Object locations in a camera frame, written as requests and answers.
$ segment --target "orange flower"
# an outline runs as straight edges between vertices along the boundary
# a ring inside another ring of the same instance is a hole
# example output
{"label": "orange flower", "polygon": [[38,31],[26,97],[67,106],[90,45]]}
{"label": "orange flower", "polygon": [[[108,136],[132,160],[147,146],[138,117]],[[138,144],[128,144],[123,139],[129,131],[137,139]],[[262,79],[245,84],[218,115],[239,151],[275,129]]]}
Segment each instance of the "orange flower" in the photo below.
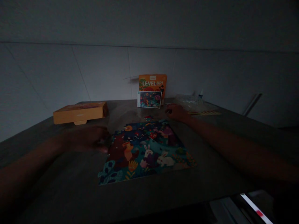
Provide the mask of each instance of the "orange flower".
{"label": "orange flower", "polygon": [[129,171],[133,172],[134,170],[136,170],[137,166],[138,166],[138,162],[130,161],[128,165]]}

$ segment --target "colorful puzzle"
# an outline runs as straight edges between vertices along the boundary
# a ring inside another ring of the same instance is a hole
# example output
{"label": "colorful puzzle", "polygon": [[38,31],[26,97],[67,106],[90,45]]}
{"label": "colorful puzzle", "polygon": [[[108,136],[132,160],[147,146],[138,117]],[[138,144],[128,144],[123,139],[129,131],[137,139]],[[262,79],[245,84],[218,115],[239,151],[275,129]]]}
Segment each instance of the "colorful puzzle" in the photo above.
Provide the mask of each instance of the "colorful puzzle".
{"label": "colorful puzzle", "polygon": [[127,124],[116,131],[99,185],[195,167],[168,121]]}
{"label": "colorful puzzle", "polygon": [[137,107],[160,108],[162,92],[138,91]]}

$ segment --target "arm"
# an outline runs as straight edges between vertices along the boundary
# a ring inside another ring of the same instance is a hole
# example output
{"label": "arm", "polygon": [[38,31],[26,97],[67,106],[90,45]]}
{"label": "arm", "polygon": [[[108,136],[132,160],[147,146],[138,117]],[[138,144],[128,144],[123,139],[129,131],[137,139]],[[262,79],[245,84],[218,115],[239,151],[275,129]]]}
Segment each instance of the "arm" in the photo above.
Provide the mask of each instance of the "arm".
{"label": "arm", "polygon": [[224,158],[249,175],[265,180],[296,182],[299,180],[299,168],[288,164],[266,148],[200,121],[188,115],[178,105],[168,106],[169,118],[183,122],[195,133],[205,139]]}
{"label": "arm", "polygon": [[60,154],[66,151],[88,151],[98,149],[107,152],[103,145],[97,145],[109,133],[103,127],[88,127],[65,133],[42,143],[16,162],[0,170],[0,211],[6,210],[22,196],[46,171]]}

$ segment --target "gray tabletop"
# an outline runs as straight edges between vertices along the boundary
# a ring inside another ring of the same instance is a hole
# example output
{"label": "gray tabletop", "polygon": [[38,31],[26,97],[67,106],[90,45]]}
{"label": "gray tabletop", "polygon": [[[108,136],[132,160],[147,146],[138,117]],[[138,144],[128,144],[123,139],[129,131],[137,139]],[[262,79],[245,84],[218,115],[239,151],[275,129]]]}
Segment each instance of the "gray tabletop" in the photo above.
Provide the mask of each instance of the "gray tabletop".
{"label": "gray tabletop", "polygon": [[[64,130],[99,124],[113,133],[127,123],[144,122],[143,117],[147,115],[166,118],[163,108],[137,108],[137,100],[115,100],[107,104],[106,118],[75,126],[73,123],[54,125],[50,117],[3,141],[0,166],[8,165]],[[197,118],[265,145],[291,163],[299,164],[297,136],[223,108],[219,111],[222,115]],[[175,121],[170,121],[170,125],[197,161],[196,168],[98,186],[97,173],[103,168],[106,155],[65,153],[31,190],[29,196],[33,199],[17,222],[109,223],[256,189],[186,125]]]}

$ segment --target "orange box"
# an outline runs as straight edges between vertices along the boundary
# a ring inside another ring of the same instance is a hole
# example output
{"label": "orange box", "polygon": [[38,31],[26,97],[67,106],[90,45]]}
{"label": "orange box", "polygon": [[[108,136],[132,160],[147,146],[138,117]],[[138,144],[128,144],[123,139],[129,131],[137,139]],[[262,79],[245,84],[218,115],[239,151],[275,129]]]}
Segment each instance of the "orange box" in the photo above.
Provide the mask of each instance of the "orange box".
{"label": "orange box", "polygon": [[167,83],[167,75],[139,75],[139,90],[162,92],[161,105],[164,104],[165,90]]}
{"label": "orange box", "polygon": [[65,106],[53,112],[54,124],[74,122],[85,124],[87,120],[104,118],[108,113],[106,102],[75,104]]}

